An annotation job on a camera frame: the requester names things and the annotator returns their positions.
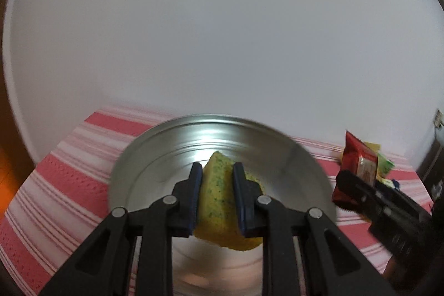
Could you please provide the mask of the red snack packet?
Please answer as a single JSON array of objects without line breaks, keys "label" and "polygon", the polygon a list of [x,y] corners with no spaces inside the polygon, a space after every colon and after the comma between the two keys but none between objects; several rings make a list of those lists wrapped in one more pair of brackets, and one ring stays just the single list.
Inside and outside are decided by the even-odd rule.
[{"label": "red snack packet", "polygon": [[332,202],[343,210],[360,212],[358,201],[352,197],[353,190],[362,183],[374,187],[378,167],[377,153],[350,131],[345,133],[345,148],[336,175]]}]

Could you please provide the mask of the yellow sponge with green flecks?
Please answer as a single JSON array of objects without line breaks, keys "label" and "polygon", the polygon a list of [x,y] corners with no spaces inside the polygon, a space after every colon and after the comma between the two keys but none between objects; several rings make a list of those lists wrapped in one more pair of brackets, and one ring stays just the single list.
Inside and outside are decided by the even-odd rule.
[{"label": "yellow sponge with green flecks", "polygon": [[203,168],[193,235],[208,243],[244,252],[260,246],[263,239],[246,238],[240,231],[233,191],[233,165],[234,161],[217,151]]}]

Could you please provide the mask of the green tissue pack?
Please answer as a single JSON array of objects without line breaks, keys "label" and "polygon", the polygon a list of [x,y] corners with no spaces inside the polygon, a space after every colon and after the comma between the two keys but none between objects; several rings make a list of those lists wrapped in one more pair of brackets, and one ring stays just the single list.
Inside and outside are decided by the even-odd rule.
[{"label": "green tissue pack", "polygon": [[364,142],[378,156],[378,167],[376,179],[386,187],[400,191],[400,184],[395,179],[388,179],[387,176],[394,168],[394,163],[381,153],[381,146],[377,143]]}]

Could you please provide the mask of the round metal cookie tin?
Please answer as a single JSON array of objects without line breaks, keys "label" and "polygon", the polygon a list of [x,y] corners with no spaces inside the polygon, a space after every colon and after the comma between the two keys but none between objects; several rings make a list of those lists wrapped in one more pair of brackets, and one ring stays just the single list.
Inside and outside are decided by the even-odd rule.
[{"label": "round metal cookie tin", "polygon": [[[331,182],[299,143],[260,123],[215,115],[171,120],[133,140],[111,171],[109,206],[145,209],[171,194],[199,163],[204,172],[199,222],[222,222],[216,235],[239,237],[231,177],[236,162],[263,194],[294,210],[317,207],[336,220]],[[260,240],[245,238],[242,249],[234,250],[203,240],[202,233],[197,226],[190,237],[172,241],[174,294],[259,295]]]}]

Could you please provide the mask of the wall power socket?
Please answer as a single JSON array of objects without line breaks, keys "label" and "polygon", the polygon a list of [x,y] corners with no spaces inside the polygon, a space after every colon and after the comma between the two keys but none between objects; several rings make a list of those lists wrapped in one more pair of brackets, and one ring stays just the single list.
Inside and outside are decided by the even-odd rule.
[{"label": "wall power socket", "polygon": [[444,120],[443,120],[443,113],[437,109],[434,119],[433,119],[433,125],[436,129],[439,129],[444,126]]}]

